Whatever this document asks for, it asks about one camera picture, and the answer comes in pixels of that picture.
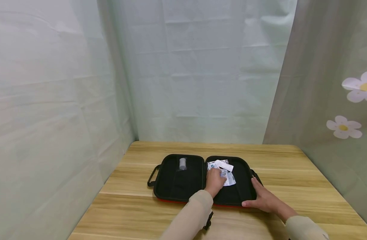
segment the wooden table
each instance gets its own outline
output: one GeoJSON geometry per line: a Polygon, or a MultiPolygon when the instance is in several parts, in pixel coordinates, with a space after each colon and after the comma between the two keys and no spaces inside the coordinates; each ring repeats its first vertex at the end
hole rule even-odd
{"type": "MultiPolygon", "coordinates": [[[[331,240],[367,240],[366,223],[298,147],[140,141],[129,147],[69,240],[157,239],[184,205],[157,200],[146,182],[173,153],[241,157],[267,189],[318,223],[331,240]]],[[[195,239],[288,239],[272,214],[222,207],[213,212],[210,229],[195,239]]]]}

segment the white backdrop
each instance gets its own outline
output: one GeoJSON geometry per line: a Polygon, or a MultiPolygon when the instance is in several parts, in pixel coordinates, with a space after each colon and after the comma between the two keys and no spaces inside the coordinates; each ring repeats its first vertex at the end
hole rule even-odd
{"type": "Polygon", "coordinates": [[[67,239],[134,140],[101,31],[95,0],[0,1],[0,240],[67,239]]]}
{"type": "Polygon", "coordinates": [[[296,0],[113,0],[142,141],[261,144],[296,0]]]}

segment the black zippered case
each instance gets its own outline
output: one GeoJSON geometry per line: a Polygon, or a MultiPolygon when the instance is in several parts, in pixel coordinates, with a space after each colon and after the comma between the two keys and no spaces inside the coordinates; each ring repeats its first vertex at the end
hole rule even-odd
{"type": "Polygon", "coordinates": [[[204,161],[200,156],[171,154],[155,167],[148,180],[148,186],[154,187],[154,195],[159,200],[188,202],[194,193],[205,188],[207,163],[217,159],[227,159],[229,164],[234,166],[232,174],[236,184],[224,186],[214,197],[214,204],[241,207],[241,202],[244,200],[255,200],[257,194],[251,178],[254,176],[259,182],[261,180],[254,170],[250,169],[247,162],[239,157],[210,156],[204,161]],[[186,159],[186,170],[178,170],[181,158],[186,159]],[[151,182],[151,178],[158,169],[156,180],[151,182]]]}

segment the beige sleeve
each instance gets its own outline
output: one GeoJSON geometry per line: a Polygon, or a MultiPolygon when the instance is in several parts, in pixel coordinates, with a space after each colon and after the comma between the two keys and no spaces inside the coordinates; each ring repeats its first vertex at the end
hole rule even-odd
{"type": "Polygon", "coordinates": [[[290,217],[286,230],[291,240],[329,240],[327,233],[308,217],[290,217]]]}
{"type": "Polygon", "coordinates": [[[213,198],[205,190],[199,190],[174,218],[160,240],[192,240],[205,225],[211,213],[213,198]]]}

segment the white bottle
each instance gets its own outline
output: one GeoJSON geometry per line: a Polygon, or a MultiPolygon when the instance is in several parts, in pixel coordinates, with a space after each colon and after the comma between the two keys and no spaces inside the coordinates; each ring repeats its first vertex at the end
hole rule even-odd
{"type": "Polygon", "coordinates": [[[180,159],[180,170],[186,170],[186,158],[180,159]]]}

